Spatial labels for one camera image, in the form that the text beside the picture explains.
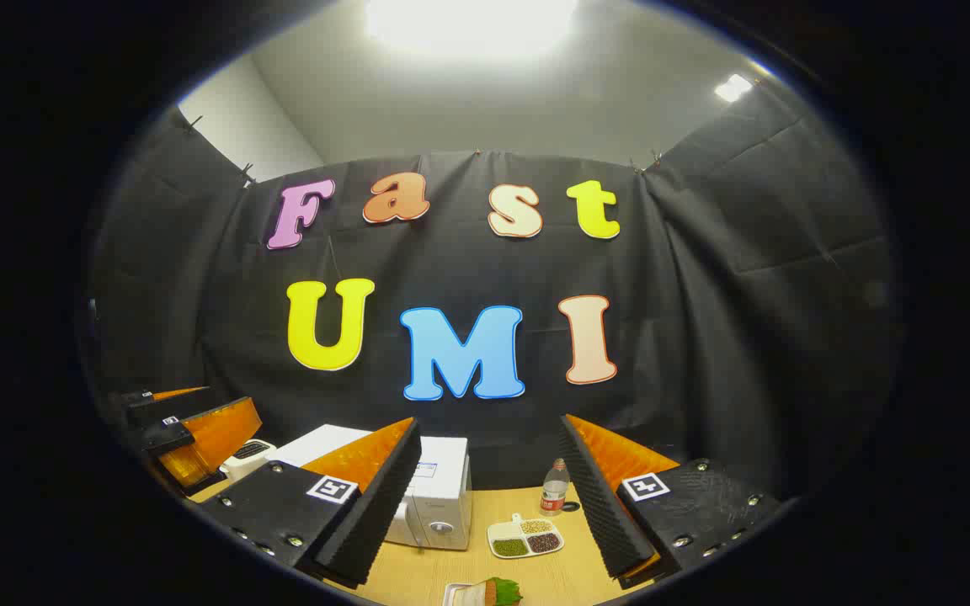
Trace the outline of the white microwave oven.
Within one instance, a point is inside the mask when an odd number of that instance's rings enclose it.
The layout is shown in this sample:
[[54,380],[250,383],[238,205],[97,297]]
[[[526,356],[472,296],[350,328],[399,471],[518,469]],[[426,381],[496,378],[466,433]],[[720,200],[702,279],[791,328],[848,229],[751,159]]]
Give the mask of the white microwave oven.
[[[324,423],[266,453],[266,460],[304,465],[369,434]],[[466,550],[472,526],[468,440],[421,437],[421,457],[385,541],[421,549]]]

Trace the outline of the large ceiling light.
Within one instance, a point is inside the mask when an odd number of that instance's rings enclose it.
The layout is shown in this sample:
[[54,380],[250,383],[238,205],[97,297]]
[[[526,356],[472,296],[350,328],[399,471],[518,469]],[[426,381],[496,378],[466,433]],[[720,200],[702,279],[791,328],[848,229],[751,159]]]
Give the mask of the large ceiling light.
[[421,57],[539,56],[568,35],[578,0],[369,0],[365,33]]

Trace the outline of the white divided dish of beans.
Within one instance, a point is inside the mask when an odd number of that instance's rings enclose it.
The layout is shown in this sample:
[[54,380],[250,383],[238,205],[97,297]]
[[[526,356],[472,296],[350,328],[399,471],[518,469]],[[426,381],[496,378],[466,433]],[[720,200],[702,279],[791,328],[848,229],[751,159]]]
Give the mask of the white divided dish of beans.
[[523,518],[488,526],[488,548],[497,559],[516,560],[550,555],[565,547],[561,530],[547,518]]

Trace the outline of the white toaster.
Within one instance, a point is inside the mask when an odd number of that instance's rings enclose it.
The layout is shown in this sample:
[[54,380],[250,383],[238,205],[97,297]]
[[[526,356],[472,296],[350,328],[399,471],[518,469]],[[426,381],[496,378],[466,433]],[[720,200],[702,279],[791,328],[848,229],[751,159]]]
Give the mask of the white toaster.
[[219,465],[219,471],[231,482],[237,482],[264,465],[276,450],[269,442],[250,439]]

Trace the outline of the clear water bottle red label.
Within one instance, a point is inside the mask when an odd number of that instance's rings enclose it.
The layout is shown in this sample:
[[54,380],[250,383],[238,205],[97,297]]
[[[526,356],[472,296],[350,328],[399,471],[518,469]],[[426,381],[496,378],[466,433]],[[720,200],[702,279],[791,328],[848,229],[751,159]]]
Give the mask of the clear water bottle red label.
[[542,515],[556,515],[562,511],[562,507],[566,505],[569,486],[570,475],[566,461],[556,458],[542,483],[539,505]]

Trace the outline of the small ceiling light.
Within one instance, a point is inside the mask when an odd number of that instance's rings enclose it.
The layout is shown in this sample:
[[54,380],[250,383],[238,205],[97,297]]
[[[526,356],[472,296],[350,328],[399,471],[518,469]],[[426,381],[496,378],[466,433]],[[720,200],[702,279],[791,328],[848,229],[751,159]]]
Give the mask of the small ceiling light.
[[747,95],[752,88],[754,88],[754,84],[750,80],[742,74],[733,73],[727,80],[716,85],[713,88],[713,93],[724,103],[732,104]]

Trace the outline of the black backdrop cloth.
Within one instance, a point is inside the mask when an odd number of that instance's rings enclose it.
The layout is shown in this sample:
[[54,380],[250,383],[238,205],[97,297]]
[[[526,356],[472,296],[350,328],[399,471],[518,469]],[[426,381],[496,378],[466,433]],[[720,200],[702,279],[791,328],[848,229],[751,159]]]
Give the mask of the black backdrop cloth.
[[250,396],[468,440],[539,486],[570,413],[788,498],[865,441],[902,325],[872,192],[803,99],[761,85],[658,167],[473,151],[245,187],[173,112],[127,162],[83,308],[108,392]]

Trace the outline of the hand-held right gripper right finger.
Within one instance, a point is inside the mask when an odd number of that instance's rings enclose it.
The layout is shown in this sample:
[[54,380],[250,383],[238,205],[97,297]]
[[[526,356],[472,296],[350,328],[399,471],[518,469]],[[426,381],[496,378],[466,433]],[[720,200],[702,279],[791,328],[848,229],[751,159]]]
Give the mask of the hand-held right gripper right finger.
[[624,589],[719,559],[781,509],[719,461],[678,463],[570,414],[559,445],[605,570]]

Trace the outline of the lettuce sandwich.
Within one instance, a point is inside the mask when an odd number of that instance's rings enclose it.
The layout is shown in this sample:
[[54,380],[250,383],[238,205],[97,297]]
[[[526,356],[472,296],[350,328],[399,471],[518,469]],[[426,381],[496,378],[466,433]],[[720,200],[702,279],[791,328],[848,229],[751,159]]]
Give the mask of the lettuce sandwich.
[[517,582],[493,577],[466,590],[463,606],[520,606],[523,595]]

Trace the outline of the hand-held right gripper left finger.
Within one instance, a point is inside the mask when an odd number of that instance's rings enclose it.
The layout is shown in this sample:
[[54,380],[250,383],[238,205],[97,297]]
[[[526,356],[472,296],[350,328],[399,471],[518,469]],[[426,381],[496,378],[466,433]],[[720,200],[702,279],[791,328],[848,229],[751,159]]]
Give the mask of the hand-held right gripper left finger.
[[354,589],[369,576],[421,455],[414,417],[294,465],[274,458],[199,505],[262,559]]

